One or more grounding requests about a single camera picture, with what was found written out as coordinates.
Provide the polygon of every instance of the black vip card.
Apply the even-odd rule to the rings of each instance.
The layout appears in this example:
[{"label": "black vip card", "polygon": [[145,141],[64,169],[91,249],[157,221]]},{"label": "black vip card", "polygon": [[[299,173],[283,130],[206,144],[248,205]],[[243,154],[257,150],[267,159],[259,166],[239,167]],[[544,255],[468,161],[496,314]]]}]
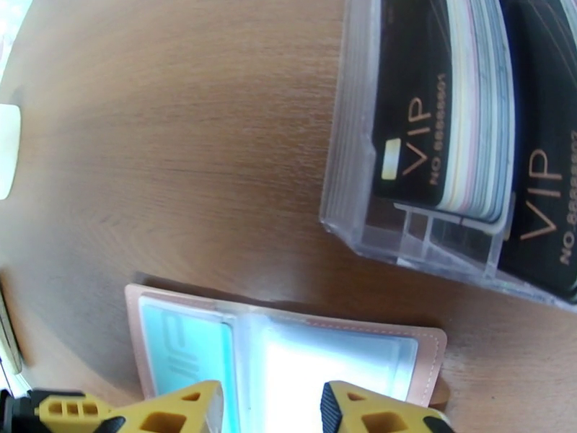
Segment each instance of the black vip card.
[{"label": "black vip card", "polygon": [[519,153],[511,236],[499,268],[575,302],[577,47],[560,0],[501,0],[501,6],[515,76]]},{"label": "black vip card", "polygon": [[444,193],[452,59],[446,0],[382,0],[373,192],[418,206]]}]

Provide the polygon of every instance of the wooden table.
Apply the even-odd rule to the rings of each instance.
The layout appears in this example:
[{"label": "wooden table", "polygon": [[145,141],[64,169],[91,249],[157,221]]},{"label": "wooden table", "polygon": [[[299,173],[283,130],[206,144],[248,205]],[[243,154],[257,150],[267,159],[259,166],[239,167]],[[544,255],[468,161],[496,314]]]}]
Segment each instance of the wooden table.
[{"label": "wooden table", "polygon": [[0,87],[23,123],[0,264],[34,384],[140,397],[123,287],[156,276],[440,326],[457,430],[574,431],[577,315],[359,258],[320,226],[343,3],[35,0]]}]

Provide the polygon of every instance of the stack of cards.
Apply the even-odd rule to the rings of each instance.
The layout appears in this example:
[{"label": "stack of cards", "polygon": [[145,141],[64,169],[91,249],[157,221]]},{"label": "stack of cards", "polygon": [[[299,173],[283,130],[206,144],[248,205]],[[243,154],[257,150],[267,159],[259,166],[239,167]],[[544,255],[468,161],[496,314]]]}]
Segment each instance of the stack of cards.
[{"label": "stack of cards", "polygon": [[498,0],[382,0],[381,22],[373,194],[501,231],[515,109]]},{"label": "stack of cards", "polygon": [[577,0],[501,3],[519,106],[519,160],[499,268],[577,302]]}]

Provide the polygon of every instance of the wood grain surface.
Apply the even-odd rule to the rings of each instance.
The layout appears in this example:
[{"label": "wood grain surface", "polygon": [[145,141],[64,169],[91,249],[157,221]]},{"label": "wood grain surface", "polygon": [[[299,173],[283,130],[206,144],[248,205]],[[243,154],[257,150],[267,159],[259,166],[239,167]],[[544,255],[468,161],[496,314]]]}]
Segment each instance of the wood grain surface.
[{"label": "wood grain surface", "polygon": [[140,397],[123,287],[434,325],[460,432],[572,432],[577,315],[355,256],[318,222],[344,0],[35,0],[4,293],[35,385]]}]

